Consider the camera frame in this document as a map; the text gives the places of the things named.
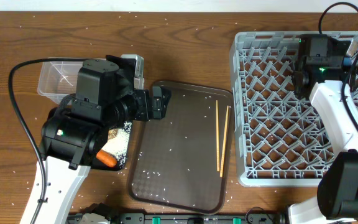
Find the brown food chunk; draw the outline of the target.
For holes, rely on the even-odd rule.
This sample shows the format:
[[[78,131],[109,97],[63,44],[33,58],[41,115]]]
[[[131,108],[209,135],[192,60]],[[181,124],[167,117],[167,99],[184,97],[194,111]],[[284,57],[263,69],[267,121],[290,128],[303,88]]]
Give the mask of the brown food chunk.
[[[118,134],[118,129],[110,129],[108,131],[108,141],[114,139]]]

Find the orange carrot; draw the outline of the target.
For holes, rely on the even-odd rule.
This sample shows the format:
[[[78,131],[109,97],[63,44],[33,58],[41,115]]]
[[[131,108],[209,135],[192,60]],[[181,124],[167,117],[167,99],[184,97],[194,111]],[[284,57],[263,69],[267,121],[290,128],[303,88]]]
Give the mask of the orange carrot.
[[[108,167],[114,167],[117,164],[116,158],[104,150],[100,150],[96,154],[96,158]]]

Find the wooden chopstick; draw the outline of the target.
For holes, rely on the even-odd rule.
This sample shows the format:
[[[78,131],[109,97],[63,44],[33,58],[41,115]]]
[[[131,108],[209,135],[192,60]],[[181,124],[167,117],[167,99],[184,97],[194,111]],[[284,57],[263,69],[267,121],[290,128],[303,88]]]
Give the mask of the wooden chopstick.
[[[216,170],[220,171],[220,158],[219,158],[219,105],[216,100]]]
[[[225,125],[224,125],[224,136],[223,136],[223,148],[222,148],[222,156],[221,156],[221,169],[219,176],[223,177],[224,170],[224,160],[225,160],[225,152],[226,152],[226,141],[227,141],[227,129],[229,124],[229,109],[230,107],[227,105],[226,107],[226,117],[225,117]]]

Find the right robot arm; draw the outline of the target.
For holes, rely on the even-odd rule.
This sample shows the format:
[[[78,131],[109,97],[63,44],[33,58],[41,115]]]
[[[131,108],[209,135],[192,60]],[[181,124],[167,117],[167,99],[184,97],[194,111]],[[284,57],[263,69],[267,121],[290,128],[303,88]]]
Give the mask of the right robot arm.
[[[320,116],[334,160],[318,184],[317,195],[289,206],[287,223],[358,221],[358,110],[349,81],[358,75],[350,40],[324,34],[300,36],[292,82]]]

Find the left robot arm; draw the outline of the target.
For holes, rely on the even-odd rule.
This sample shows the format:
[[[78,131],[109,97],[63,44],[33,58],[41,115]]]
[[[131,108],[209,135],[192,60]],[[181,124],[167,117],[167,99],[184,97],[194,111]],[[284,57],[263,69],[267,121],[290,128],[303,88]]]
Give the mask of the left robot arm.
[[[36,144],[17,105],[15,71],[34,60],[16,65],[9,74],[8,90],[14,111],[34,148],[38,164],[34,185],[21,223],[65,223],[76,193],[99,160],[107,167],[115,158],[102,148],[108,132],[127,121],[163,119],[170,90],[153,86],[151,91],[134,85],[137,59],[107,55],[104,59],[79,58],[76,91],[52,109]]]

